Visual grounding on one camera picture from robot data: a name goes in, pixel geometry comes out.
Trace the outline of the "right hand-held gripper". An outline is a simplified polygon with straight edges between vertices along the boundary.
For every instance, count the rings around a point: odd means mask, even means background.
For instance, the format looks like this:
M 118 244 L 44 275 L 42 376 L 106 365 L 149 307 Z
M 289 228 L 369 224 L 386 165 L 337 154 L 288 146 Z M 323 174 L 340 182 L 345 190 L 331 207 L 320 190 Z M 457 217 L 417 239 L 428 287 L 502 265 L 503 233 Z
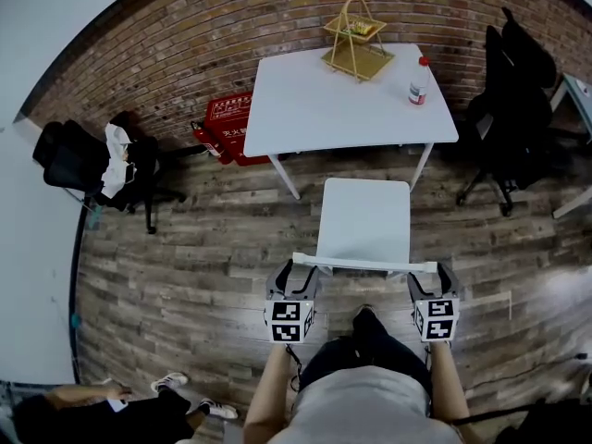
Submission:
M 460 316 L 458 296 L 460 283 L 455 273 L 444 263 L 438 262 L 441 299 L 431 299 L 431 293 L 423 290 L 416 275 L 407 275 L 407 285 L 413 303 L 413 321 L 422 342 L 444 342 L 454 338 Z

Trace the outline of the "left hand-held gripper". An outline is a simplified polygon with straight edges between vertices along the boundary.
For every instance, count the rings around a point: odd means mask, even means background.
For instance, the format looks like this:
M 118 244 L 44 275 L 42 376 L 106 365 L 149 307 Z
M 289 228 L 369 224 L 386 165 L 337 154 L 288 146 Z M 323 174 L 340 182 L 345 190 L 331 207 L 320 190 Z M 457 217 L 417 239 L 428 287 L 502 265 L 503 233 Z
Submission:
M 320 284 L 320 272 L 314 266 L 299 290 L 293 290 L 296 300 L 272 300 L 285 298 L 293 260 L 279 266 L 266 280 L 264 321 L 268 338 L 272 343 L 304 343 L 315 320 L 315 302 L 312 299 Z

